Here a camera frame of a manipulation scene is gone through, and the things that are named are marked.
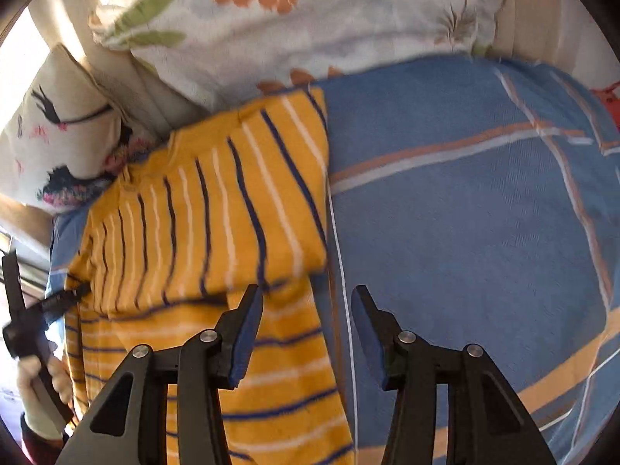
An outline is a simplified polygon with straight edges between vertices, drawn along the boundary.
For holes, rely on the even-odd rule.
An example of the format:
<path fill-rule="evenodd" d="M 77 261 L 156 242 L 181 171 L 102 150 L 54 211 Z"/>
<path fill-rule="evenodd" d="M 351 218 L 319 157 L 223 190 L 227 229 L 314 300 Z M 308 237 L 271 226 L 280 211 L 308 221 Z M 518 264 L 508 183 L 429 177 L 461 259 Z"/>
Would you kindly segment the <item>person's left hand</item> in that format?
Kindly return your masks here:
<path fill-rule="evenodd" d="M 53 392 L 63 405 L 72 407 L 74 392 L 65 364 L 51 355 L 46 368 L 52 379 Z M 28 356 L 18 361 L 17 386 L 24 405 L 25 423 L 38 437 L 47 441 L 59 441 L 66 424 L 56 422 L 53 406 L 45 402 L 48 392 L 42 384 L 41 372 L 42 363 L 36 356 Z"/>

